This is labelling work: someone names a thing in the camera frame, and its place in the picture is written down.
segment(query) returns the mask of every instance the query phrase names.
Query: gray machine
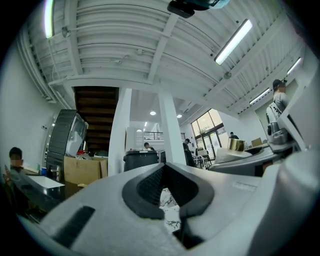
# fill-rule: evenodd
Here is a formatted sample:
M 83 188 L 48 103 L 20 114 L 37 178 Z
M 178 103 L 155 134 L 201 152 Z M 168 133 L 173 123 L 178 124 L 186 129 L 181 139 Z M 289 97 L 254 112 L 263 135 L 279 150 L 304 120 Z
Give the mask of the gray machine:
M 171 163 L 140 167 L 61 203 L 40 224 L 47 235 L 36 239 L 53 255 L 270 255 L 317 201 L 319 153 L 297 152 L 262 178 Z M 176 236 L 159 209 L 165 186 L 180 206 Z

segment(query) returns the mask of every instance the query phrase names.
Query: trash bin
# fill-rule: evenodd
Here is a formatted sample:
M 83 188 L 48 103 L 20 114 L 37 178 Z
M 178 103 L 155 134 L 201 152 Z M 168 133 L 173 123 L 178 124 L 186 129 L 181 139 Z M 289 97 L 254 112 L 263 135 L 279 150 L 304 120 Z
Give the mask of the trash bin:
M 125 153 L 123 161 L 124 171 L 127 172 L 138 167 L 157 164 L 158 154 L 155 150 L 131 150 Z

